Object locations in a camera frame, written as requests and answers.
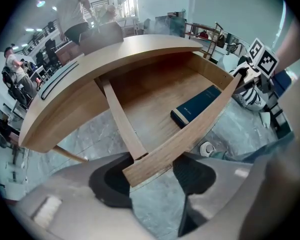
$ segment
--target black shorts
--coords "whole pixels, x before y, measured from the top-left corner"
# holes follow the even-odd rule
[[[89,29],[88,22],[80,23],[70,27],[64,35],[69,38],[71,41],[79,45],[80,34],[86,32]]]

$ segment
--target white tag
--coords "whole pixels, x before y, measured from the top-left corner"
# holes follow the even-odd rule
[[[249,172],[245,169],[236,169],[234,174],[238,175],[239,177],[246,178],[248,177]]]

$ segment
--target wooden desk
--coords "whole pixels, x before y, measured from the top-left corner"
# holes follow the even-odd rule
[[[45,100],[40,93],[34,98],[22,124],[19,145],[40,153],[54,149],[86,162],[57,144],[110,108],[131,156],[141,159],[124,173],[132,186],[142,182],[201,139],[237,87],[238,77],[192,53],[201,48],[181,37],[137,35],[79,58],[78,66]],[[180,130],[170,111],[212,84],[222,94]],[[148,168],[145,173],[143,161]]]
[[[44,78],[40,74],[42,71],[45,74]],[[35,83],[37,77],[39,79],[41,79],[43,83],[46,83],[48,81],[49,75],[48,75],[47,71],[45,70],[44,66],[40,66],[36,71],[34,71],[30,77],[30,80]]]
[[[83,54],[80,50],[80,47],[70,41],[66,43],[64,46],[60,47],[55,51],[56,56],[58,57],[62,66],[66,65],[69,61],[72,61],[79,55]]]

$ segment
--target chair leg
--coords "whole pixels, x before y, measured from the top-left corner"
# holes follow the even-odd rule
[[[73,160],[76,160],[80,163],[86,163],[86,162],[89,162],[87,159],[84,159],[80,156],[77,156],[75,154],[71,154],[69,151],[66,151],[65,149],[63,149],[62,147],[56,145],[53,149],[53,151],[67,157],[67,158],[70,158],[70,159],[73,159]]]

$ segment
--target marble floor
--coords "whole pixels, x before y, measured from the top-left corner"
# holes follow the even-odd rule
[[[199,154],[200,144],[209,141],[217,151],[232,155],[252,152],[277,139],[273,129],[263,127],[259,113],[240,107],[231,99],[209,133],[193,148]],[[109,110],[98,115],[67,136],[62,148],[89,160],[126,152],[127,148]],[[56,171],[77,164],[74,160],[50,151],[41,154],[26,152],[21,180],[24,194],[43,183]],[[130,190],[137,219],[160,240],[173,240],[183,213],[185,195],[171,168]]]

